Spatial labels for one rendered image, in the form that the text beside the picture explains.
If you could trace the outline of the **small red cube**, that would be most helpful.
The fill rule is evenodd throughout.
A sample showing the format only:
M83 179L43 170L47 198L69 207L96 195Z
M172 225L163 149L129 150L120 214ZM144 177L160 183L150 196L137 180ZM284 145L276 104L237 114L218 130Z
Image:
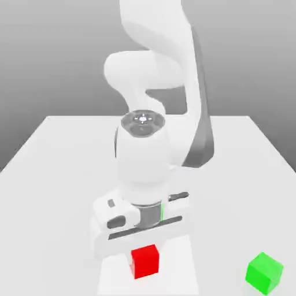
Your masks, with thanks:
M160 254L156 245L148 245L131 251L130 265L134 279L158 273Z

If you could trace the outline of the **small green cube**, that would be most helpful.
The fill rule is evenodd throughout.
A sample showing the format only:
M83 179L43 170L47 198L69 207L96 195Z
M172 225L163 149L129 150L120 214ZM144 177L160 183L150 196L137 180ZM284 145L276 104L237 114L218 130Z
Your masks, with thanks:
M247 266L245 281L268 296L278 286L284 265L261 252Z

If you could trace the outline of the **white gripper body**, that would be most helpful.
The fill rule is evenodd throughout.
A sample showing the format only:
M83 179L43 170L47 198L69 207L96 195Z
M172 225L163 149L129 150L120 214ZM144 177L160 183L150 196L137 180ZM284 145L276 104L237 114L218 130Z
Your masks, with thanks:
M93 218L93 256L97 259L128 253L148 245L161 246L168 239L190 232L190 210L179 209L149 229L130 228L108 232Z

